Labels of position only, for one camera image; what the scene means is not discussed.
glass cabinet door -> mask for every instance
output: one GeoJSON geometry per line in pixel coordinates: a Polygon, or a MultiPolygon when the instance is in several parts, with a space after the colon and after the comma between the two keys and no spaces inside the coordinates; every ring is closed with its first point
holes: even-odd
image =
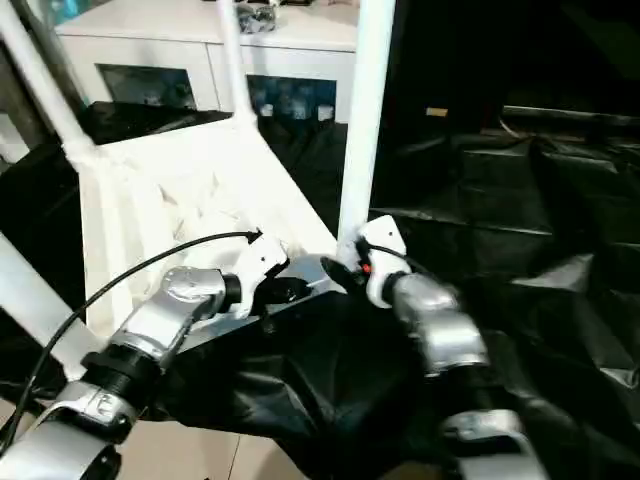
{"type": "Polygon", "coordinates": [[[98,70],[114,102],[196,109],[184,69],[98,65],[98,70]]]}

white metal frame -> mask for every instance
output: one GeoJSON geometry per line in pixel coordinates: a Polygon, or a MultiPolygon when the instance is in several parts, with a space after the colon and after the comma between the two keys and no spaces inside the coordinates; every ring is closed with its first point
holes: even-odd
{"type": "MultiPolygon", "coordinates": [[[[251,109],[248,86],[242,67],[242,52],[235,7],[233,0],[221,0],[218,3],[223,17],[225,51],[235,113],[231,120],[217,122],[216,130],[222,131],[223,134],[225,129],[229,132],[232,128],[245,129],[245,133],[251,131],[252,133],[246,137],[246,143],[250,144],[253,153],[259,154],[267,151],[268,147],[255,129],[255,114],[251,109]]],[[[344,248],[339,249],[338,255],[342,261],[348,264],[353,263],[355,258],[352,243],[356,231],[367,222],[368,217],[394,9],[395,0],[367,0],[362,2],[360,10],[353,89],[356,95],[353,98],[347,142],[339,230],[339,239],[344,244],[344,248]]],[[[55,81],[33,47],[9,0],[0,0],[0,34],[62,139],[63,149],[71,164],[78,169],[83,164],[100,161],[101,152],[82,131],[55,81]]],[[[203,141],[208,133],[213,131],[207,130],[207,128],[209,127],[192,127],[192,129],[183,129],[180,132],[191,131],[193,133],[186,135],[193,135],[193,138],[203,141]]],[[[178,142],[180,135],[180,133],[169,132],[166,137],[163,137],[165,145],[169,145],[172,141],[178,142]]],[[[120,145],[133,146],[133,150],[135,148],[142,149],[151,145],[149,144],[151,140],[147,139],[142,138],[140,142],[133,141],[134,143],[129,144],[122,142],[120,145]]],[[[118,144],[112,145],[113,147],[109,151],[111,153],[117,152],[118,144]]],[[[304,196],[297,190],[293,181],[288,178],[281,165],[277,162],[275,164],[265,163],[265,166],[260,166],[259,171],[253,169],[251,173],[243,171],[242,167],[235,171],[227,170],[224,172],[225,180],[232,188],[241,189],[242,187],[250,191],[258,190],[263,198],[269,195],[277,197],[278,195],[273,194],[275,190],[283,198],[286,197],[288,202],[294,199],[295,203],[308,205],[304,196]],[[265,186],[265,182],[268,183],[270,180],[276,182],[275,189],[269,188],[268,185],[265,186]]],[[[278,207],[278,205],[277,201],[270,203],[271,207],[278,207]]],[[[312,209],[309,210],[310,207],[305,208],[304,205],[296,215],[289,218],[289,223],[285,222],[281,233],[285,236],[292,234],[293,236],[298,235],[300,238],[304,237],[307,244],[311,245],[309,249],[315,253],[335,253],[335,240],[332,243],[330,235],[327,236],[324,230],[315,227],[314,222],[317,215],[312,209]]],[[[243,206],[250,211],[249,216],[259,225],[259,216],[265,212],[264,208],[261,208],[260,205],[243,206]]],[[[3,253],[0,256],[3,267],[5,262],[9,262],[27,272],[25,276],[31,277],[30,282],[16,285],[10,299],[6,298],[6,295],[0,297],[0,305],[7,308],[14,315],[14,318],[40,343],[46,343],[48,335],[57,328],[68,313],[68,307],[44,281],[39,279],[35,271],[32,269],[29,271],[30,266],[26,260],[8,242],[0,243],[0,247],[2,247],[0,252],[3,253]],[[39,298],[40,301],[34,302],[34,297],[39,298]],[[47,318],[40,316],[43,305],[48,305],[52,308],[51,311],[56,313],[47,316],[47,318]]],[[[65,367],[68,367],[68,370],[77,371],[79,368],[78,359],[81,357],[77,354],[82,354],[87,348],[95,348],[95,344],[95,339],[92,338],[86,327],[79,324],[64,337],[63,342],[53,353],[65,367]],[[65,348],[68,348],[66,354],[63,353],[64,345],[66,345],[65,348]]]]}

white pole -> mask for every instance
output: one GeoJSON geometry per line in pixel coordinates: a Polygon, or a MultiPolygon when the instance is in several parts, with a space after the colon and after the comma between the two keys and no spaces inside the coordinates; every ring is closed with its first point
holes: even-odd
{"type": "MultiPolygon", "coordinates": [[[[41,345],[71,315],[71,309],[1,233],[0,307],[41,345]]],[[[100,348],[93,333],[76,321],[51,354],[62,364],[67,378],[77,379],[84,373],[80,361],[100,348]]]]}
{"type": "Polygon", "coordinates": [[[10,0],[0,0],[0,36],[58,132],[65,151],[68,154],[69,151],[80,153],[93,148],[93,142],[82,131],[10,0]]]}
{"type": "Polygon", "coordinates": [[[240,47],[240,26],[233,0],[219,0],[220,16],[222,20],[222,38],[227,57],[229,79],[231,80],[231,95],[233,97],[234,118],[241,122],[255,124],[256,115],[251,108],[249,86],[244,73],[242,49],[240,47]]]}
{"type": "Polygon", "coordinates": [[[338,259],[351,268],[357,262],[353,242],[369,217],[395,6],[395,0],[363,0],[360,4],[338,228],[338,259]]]}

white cabinet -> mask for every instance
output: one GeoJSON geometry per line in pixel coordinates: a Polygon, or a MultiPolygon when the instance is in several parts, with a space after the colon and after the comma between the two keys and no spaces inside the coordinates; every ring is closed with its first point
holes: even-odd
{"type": "MultiPolygon", "coordinates": [[[[335,118],[346,123],[357,17],[348,5],[281,7],[276,30],[241,37],[247,74],[331,82],[335,118]]],[[[112,0],[56,33],[87,103],[233,110],[215,2],[112,0]]]]}

black trash bag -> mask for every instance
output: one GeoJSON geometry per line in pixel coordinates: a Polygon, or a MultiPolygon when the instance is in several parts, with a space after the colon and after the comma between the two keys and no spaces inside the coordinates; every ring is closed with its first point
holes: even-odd
{"type": "MultiPolygon", "coordinates": [[[[387,189],[374,215],[393,214],[410,254],[459,290],[551,478],[638,478],[635,170],[611,149],[537,140],[422,153],[448,162],[440,184],[387,189]]],[[[376,478],[448,465],[419,365],[389,312],[330,294],[181,355],[161,405],[272,437],[309,478],[376,478]]]]}

